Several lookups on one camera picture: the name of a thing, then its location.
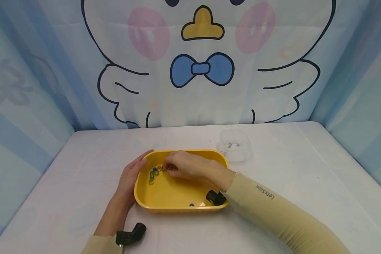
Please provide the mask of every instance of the cartoon eye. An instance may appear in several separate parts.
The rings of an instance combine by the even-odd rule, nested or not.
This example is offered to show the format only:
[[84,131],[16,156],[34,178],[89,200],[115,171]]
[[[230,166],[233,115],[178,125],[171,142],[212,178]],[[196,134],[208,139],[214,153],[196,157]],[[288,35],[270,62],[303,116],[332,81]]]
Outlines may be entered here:
[[167,5],[169,5],[171,7],[175,7],[179,3],[179,0],[165,0],[165,1],[166,1]]
[[241,5],[244,2],[244,0],[230,0],[230,3],[232,5]]

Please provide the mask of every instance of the black object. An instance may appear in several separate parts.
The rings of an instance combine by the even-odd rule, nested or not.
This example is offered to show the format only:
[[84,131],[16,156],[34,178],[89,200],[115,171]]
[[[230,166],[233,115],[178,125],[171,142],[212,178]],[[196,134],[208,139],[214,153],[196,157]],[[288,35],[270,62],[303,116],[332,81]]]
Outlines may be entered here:
[[165,2],[167,3],[167,5],[175,7],[179,3],[179,0],[165,0]]
[[147,227],[138,222],[131,232],[118,231],[116,235],[116,244],[122,246],[132,245],[138,242],[143,237]]
[[209,200],[211,203],[213,203],[215,206],[221,206],[226,202],[226,198],[223,196],[221,192],[216,193],[214,190],[210,190],[207,195],[206,199]]
[[232,5],[241,5],[243,2],[244,0],[230,0]]

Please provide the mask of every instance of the transparent box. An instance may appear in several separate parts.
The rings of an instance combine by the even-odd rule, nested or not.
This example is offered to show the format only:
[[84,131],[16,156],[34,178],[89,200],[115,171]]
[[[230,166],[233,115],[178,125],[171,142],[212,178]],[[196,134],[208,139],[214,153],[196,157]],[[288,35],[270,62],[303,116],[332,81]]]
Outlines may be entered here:
[[229,163],[242,162],[251,155],[250,139],[239,129],[227,129],[220,133],[217,150],[226,157]]

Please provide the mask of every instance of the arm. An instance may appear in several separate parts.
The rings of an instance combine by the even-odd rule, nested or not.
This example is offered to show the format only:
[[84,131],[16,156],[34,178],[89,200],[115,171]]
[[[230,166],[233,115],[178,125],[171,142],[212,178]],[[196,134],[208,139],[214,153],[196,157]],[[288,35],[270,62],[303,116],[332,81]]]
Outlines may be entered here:
[[269,188],[215,161],[182,153],[166,159],[166,164],[176,166],[168,171],[171,176],[209,180],[235,211],[277,236],[295,254],[350,254],[326,225]]
[[134,185],[140,169],[147,162],[145,155],[149,150],[128,164],[121,174],[116,193],[110,199],[94,235],[81,254],[121,254],[123,248],[116,244],[116,233],[123,231],[127,213],[134,204]]

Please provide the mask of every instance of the left hand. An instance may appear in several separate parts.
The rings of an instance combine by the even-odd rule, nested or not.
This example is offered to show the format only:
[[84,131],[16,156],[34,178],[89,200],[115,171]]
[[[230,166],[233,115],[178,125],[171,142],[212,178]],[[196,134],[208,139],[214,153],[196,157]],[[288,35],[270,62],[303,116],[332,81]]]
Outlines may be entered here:
[[132,206],[135,202],[134,185],[140,169],[147,162],[147,159],[144,157],[153,151],[154,150],[148,150],[133,160],[124,168],[123,173],[121,174],[119,186],[117,187],[115,196],[122,199],[128,207]]

